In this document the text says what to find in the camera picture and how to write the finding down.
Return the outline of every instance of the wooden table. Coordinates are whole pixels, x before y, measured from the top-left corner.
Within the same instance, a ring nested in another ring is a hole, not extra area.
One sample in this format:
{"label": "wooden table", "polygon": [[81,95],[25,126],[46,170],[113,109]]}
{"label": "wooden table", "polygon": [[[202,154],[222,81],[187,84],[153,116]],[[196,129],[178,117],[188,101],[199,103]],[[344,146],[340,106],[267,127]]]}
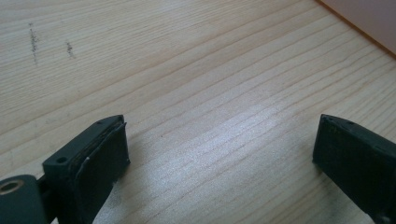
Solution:
{"label": "wooden table", "polygon": [[0,176],[124,114],[96,223],[372,223],[312,151],[322,113],[396,141],[395,59],[314,0],[5,0]]}

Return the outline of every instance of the metal hole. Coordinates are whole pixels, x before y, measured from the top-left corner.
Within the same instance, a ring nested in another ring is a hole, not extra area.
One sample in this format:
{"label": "metal hole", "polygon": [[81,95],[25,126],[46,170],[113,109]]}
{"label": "metal hole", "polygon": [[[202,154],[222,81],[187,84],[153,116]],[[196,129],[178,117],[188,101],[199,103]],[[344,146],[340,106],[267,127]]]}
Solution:
{"label": "metal hole", "polygon": [[10,180],[0,186],[0,195],[9,194],[19,189],[23,185],[23,180]]}

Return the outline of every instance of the scratch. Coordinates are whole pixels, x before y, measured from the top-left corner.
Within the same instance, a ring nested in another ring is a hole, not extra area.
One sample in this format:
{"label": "scratch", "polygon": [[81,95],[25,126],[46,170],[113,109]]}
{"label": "scratch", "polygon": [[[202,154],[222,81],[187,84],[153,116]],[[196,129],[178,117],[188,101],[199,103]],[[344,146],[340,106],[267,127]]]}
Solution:
{"label": "scratch", "polygon": [[35,35],[35,31],[33,30],[33,23],[30,22],[29,23],[30,26],[30,42],[32,44],[32,52],[33,52],[33,57],[35,59],[35,65],[37,65],[37,57],[35,55],[35,52],[37,51],[37,42],[38,42],[38,38]]}
{"label": "scratch", "polygon": [[69,54],[70,58],[76,58],[75,55],[73,54],[73,47],[69,42],[66,42],[67,46],[67,53]]}

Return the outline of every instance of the black plastic part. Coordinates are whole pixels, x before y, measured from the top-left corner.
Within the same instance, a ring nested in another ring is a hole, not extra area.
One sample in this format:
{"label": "black plastic part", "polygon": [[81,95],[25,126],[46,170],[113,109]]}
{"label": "black plastic part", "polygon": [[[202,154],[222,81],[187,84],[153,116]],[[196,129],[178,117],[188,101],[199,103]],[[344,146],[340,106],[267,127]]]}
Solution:
{"label": "black plastic part", "polygon": [[123,116],[97,121],[45,160],[59,223],[92,223],[129,163]]}
{"label": "black plastic part", "polygon": [[396,145],[346,119],[322,115],[314,163],[375,223],[396,223]]}
{"label": "black plastic part", "polygon": [[0,181],[0,223],[48,223],[34,176],[17,175]]}

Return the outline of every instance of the black plastic bracket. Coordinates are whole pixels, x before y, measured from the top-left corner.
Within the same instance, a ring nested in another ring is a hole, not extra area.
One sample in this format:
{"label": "black plastic bracket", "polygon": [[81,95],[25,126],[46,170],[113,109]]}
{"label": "black plastic bracket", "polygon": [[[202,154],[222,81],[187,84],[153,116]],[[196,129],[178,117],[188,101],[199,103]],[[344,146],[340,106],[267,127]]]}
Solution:
{"label": "black plastic bracket", "polygon": [[396,223],[396,145],[346,119],[322,115],[313,162],[375,223]]}
{"label": "black plastic bracket", "polygon": [[44,175],[0,181],[1,223],[92,223],[130,163],[123,115],[101,119],[46,159]]}

